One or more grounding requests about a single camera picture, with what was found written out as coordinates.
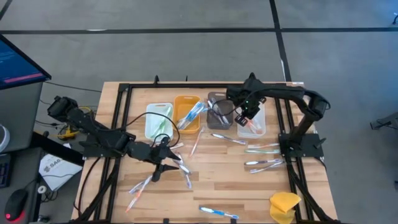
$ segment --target keyboard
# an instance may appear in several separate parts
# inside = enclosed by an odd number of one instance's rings
[[[0,155],[0,189],[8,187],[11,179],[11,155]]]

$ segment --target gray plastic container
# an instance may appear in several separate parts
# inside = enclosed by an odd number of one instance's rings
[[[214,99],[216,99],[216,101],[225,100],[226,94],[223,92],[209,92],[207,98],[208,98],[208,100],[210,100],[211,98],[214,98]],[[231,101],[221,101],[221,102],[217,103],[217,105],[223,114],[228,113],[234,109],[234,105],[232,104]],[[214,114],[213,110],[207,111],[206,122],[207,122],[207,127],[210,129],[228,130],[234,121],[233,113],[227,115],[226,119],[228,120],[229,125],[223,126],[221,124],[221,122],[219,121],[219,119],[217,118],[217,115]]]

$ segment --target computer mouse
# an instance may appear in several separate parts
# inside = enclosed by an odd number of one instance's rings
[[[26,199],[27,191],[25,189],[16,190],[11,194],[4,209],[4,215],[7,220],[14,221],[21,215]]]

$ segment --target computer monitor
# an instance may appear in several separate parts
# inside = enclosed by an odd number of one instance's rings
[[[0,90],[49,79],[51,75],[0,35]]]

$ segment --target blue toothbrush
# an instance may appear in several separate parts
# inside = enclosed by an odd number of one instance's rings
[[[222,212],[222,211],[213,210],[211,208],[205,208],[205,207],[199,206],[199,210],[201,210],[203,212],[216,214],[216,215],[222,215],[222,216],[226,216],[226,217],[231,217],[233,219],[239,219],[239,217],[237,215],[230,215],[228,213],[225,213],[225,212]]]

